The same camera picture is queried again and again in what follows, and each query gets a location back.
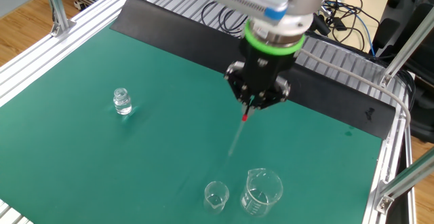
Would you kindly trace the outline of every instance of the glass vial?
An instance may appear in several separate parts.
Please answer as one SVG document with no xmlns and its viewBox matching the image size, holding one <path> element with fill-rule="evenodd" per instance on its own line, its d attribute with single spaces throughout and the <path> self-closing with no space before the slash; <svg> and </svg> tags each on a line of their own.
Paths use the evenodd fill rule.
<svg viewBox="0 0 434 224">
<path fill-rule="evenodd" d="M 125 88 L 117 88 L 115 90 L 115 97 L 113 98 L 115 108 L 118 114 L 127 115 L 131 112 L 131 98 Z"/>
</svg>

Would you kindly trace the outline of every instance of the wooden floor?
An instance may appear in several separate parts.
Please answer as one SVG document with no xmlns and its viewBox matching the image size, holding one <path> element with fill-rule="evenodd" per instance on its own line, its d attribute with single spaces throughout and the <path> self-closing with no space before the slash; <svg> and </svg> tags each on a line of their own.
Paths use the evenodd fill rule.
<svg viewBox="0 0 434 224">
<path fill-rule="evenodd" d="M 66 16 L 79 13 L 74 0 L 63 0 Z M 46 36 L 53 26 L 48 0 L 32 0 L 0 19 L 0 66 Z"/>
<path fill-rule="evenodd" d="M 79 11 L 73 0 L 63 0 L 68 18 Z M 46 36 L 52 27 L 47 0 L 32 0 L 0 19 L 0 66 Z M 413 160 L 432 146 L 412 139 Z M 434 223 L 434 174 L 416 186 L 416 209 L 419 224 Z"/>
</svg>

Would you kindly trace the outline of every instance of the small glass beaker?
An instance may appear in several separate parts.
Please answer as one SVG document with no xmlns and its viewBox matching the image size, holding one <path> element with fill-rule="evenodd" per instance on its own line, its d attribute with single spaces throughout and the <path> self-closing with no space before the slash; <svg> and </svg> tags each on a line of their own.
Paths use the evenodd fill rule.
<svg viewBox="0 0 434 224">
<path fill-rule="evenodd" d="M 228 199 L 228 187 L 226 187 L 222 182 L 214 181 L 208 184 L 205 188 L 205 199 L 203 200 L 203 205 L 210 213 L 218 214 L 222 212 Z"/>
<path fill-rule="evenodd" d="M 276 173 L 264 168 L 249 170 L 241 205 L 249 214 L 263 217 L 279 201 L 282 193 L 283 185 Z"/>
</svg>

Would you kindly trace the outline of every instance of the green ring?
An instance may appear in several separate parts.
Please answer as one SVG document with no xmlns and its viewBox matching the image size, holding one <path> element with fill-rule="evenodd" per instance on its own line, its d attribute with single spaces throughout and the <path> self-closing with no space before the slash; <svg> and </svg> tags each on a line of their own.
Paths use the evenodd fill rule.
<svg viewBox="0 0 434 224">
<path fill-rule="evenodd" d="M 250 31 L 250 21 L 247 21 L 247 23 L 245 24 L 244 33 L 245 33 L 245 39 L 254 48 L 256 48 L 257 50 L 264 52 L 266 54 L 276 55 L 276 56 L 285 56 L 285 55 L 289 55 L 289 54 L 293 54 L 294 52 L 297 52 L 299 49 L 301 49 L 301 47 L 303 46 L 304 40 L 306 39 L 306 37 L 303 35 L 301 37 L 300 41 L 296 45 L 293 45 L 293 46 L 288 47 L 288 48 L 273 47 L 273 46 L 267 45 L 267 44 L 257 40 L 257 38 L 255 38 L 255 36 L 253 36 L 252 32 Z"/>
</svg>

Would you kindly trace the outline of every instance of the green table mat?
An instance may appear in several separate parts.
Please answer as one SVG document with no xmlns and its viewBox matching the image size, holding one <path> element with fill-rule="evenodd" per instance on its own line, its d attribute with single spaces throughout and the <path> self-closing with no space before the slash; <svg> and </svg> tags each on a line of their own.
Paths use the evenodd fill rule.
<svg viewBox="0 0 434 224">
<path fill-rule="evenodd" d="M 0 108 L 0 198 L 36 224 L 361 223 L 379 138 L 287 101 L 228 157 L 240 121 L 222 74 L 105 28 Z M 241 207 L 253 168 L 283 182 L 263 218 Z M 211 181 L 230 191 L 219 215 Z"/>
</svg>

